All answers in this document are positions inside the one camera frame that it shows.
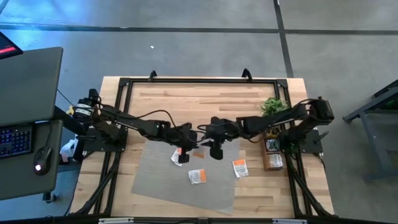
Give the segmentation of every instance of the concrete floor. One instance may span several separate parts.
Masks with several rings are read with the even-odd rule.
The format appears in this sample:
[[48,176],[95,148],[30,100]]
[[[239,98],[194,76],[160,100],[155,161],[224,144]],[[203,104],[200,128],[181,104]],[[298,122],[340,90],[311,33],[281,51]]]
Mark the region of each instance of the concrete floor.
[[[394,0],[280,0],[286,29],[397,30]],[[0,25],[15,23],[111,26],[278,28],[272,0],[10,0]],[[278,34],[181,32],[68,32],[2,30],[23,50],[62,46],[59,89],[76,102],[105,75],[238,77],[249,68],[255,77],[287,77]],[[396,80],[398,35],[287,35],[294,77],[304,78],[309,97],[323,96],[336,120],[320,127],[326,176],[337,215],[398,222],[398,179],[371,184],[374,156],[362,124],[340,119]],[[57,105],[67,102],[57,97]],[[73,178],[59,176],[57,190],[70,192]],[[0,202],[0,220],[65,213],[72,195],[50,205],[25,197]],[[35,210],[5,210],[34,204]]]

